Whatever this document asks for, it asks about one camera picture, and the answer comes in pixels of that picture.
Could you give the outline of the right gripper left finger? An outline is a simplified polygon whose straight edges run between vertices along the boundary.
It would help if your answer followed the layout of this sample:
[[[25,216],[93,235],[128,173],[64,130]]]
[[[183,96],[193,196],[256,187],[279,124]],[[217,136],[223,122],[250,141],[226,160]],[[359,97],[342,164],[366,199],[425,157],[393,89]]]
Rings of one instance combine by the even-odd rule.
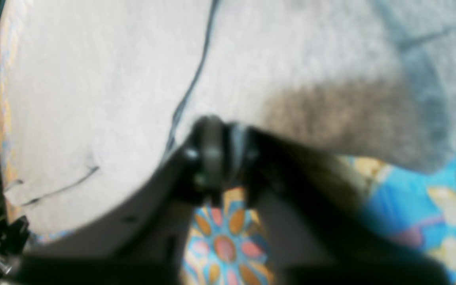
[[[202,117],[187,140],[123,204],[14,265],[20,285],[179,283],[195,207],[219,204],[224,187],[224,124]]]

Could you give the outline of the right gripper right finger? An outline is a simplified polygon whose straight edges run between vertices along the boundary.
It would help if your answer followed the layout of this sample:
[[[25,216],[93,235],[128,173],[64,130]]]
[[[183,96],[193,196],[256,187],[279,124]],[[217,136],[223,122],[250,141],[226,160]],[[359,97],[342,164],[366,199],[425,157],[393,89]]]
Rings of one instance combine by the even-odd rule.
[[[275,137],[228,124],[231,173],[246,188],[277,285],[448,285],[443,267],[373,233],[327,197]]]

